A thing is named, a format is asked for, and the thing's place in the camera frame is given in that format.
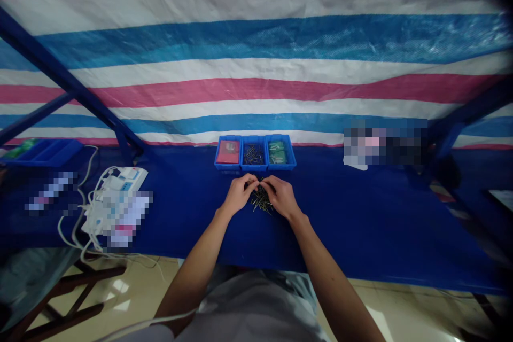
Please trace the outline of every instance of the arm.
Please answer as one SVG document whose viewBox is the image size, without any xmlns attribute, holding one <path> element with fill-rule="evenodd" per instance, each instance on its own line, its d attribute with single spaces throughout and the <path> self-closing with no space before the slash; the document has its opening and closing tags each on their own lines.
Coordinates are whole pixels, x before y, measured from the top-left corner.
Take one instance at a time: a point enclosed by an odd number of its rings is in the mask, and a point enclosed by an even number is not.
<svg viewBox="0 0 513 342">
<path fill-rule="evenodd" d="M 384 342 L 360 297 L 301 212 L 291 184 L 270 176 L 261 185 L 296 235 L 319 303 L 337 340 Z"/>
<path fill-rule="evenodd" d="M 246 182 L 251 184 L 244 190 Z M 235 213 L 246 205 L 251 191 L 257 188 L 258 184 L 257 178 L 251 174 L 232 181 L 226 200 L 215 212 L 214 219 L 183 262 L 164 295 L 155 318 L 184 314 L 199 306 L 212 276 L 228 223 Z M 176 337 L 193 318 L 194 314 L 167 322 L 165 325 Z"/>
</svg>

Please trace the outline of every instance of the small bin compartment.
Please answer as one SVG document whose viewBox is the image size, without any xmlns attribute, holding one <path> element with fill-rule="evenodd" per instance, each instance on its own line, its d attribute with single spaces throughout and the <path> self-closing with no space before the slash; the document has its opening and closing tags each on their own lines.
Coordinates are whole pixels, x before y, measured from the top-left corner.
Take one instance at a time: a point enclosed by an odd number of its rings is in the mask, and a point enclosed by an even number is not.
<svg viewBox="0 0 513 342">
<path fill-rule="evenodd" d="M 266 137 L 250 135 L 242 137 L 242 171 L 249 173 L 263 172 L 269 165 Z"/>
<path fill-rule="evenodd" d="M 217 157 L 219 156 L 219 149 L 222 141 L 238 142 L 239 155 L 237 163 L 218 163 Z M 217 143 L 217 151 L 215 152 L 214 166 L 220 171 L 231 171 L 230 174 L 240 174 L 240 163 L 242 162 L 242 137 L 240 135 L 224 135 L 219 137 Z"/>
<path fill-rule="evenodd" d="M 0 159 L 0 163 L 28 167 L 60 167 L 80 151 L 83 144 L 75 139 L 40 139 L 16 159 Z"/>
<path fill-rule="evenodd" d="M 275 164 L 272 161 L 271 153 L 269 151 L 269 144 L 273 142 L 283 143 L 283 152 L 285 153 L 287 163 Z M 266 135 L 266 149 L 269 159 L 268 170 L 292 170 L 296 165 L 296 157 L 294 156 L 294 150 L 292 149 L 292 143 L 289 135 Z"/>
</svg>

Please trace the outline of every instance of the red card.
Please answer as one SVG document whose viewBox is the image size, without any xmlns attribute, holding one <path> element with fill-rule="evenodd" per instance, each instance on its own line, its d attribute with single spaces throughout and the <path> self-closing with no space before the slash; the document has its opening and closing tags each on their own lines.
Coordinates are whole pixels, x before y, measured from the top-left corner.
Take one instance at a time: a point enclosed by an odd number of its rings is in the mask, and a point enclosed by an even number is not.
<svg viewBox="0 0 513 342">
<path fill-rule="evenodd" d="M 217 163 L 239 163 L 240 143 L 236 141 L 221 141 Z"/>
</svg>

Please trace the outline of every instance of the person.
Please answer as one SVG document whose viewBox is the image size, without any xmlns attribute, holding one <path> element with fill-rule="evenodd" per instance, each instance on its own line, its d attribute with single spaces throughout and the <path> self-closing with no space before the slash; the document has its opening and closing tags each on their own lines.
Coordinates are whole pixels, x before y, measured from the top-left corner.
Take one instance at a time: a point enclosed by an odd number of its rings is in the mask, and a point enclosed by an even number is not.
<svg viewBox="0 0 513 342">
<path fill-rule="evenodd" d="M 290 223 L 309 277 L 287 271 L 228 273 L 227 268 L 216 265 L 231 218 L 259 185 L 267 191 L 274 209 Z M 365 305 L 299 208 L 291 184 L 276 176 L 259 182 L 254 175 L 246 174 L 232 181 L 226 200 L 183 262 L 155 318 L 199 309 L 182 319 L 133 333 L 137 334 L 133 340 L 329 340 L 315 316 L 317 298 L 339 342 L 384 341 Z"/>
</svg>

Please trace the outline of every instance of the gray pants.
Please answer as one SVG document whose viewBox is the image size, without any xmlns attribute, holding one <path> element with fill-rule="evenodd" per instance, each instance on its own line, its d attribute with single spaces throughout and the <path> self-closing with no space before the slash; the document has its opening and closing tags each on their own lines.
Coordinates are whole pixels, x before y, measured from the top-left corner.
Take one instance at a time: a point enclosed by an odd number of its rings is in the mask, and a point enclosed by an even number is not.
<svg viewBox="0 0 513 342">
<path fill-rule="evenodd" d="M 182 267 L 183 259 L 178 259 L 178 264 Z M 215 265 L 212 272 L 212 278 L 207 287 L 206 295 L 219 285 L 232 279 L 234 276 L 242 274 L 246 271 L 254 271 L 253 269 L 244 270 L 236 266 Z M 306 299 L 312 306 L 314 313 L 317 314 L 317 295 L 315 294 L 312 281 L 307 273 L 295 273 L 293 271 L 281 270 L 258 270 L 263 276 L 271 282 L 280 286 L 284 290 L 293 295 L 297 295 Z"/>
</svg>

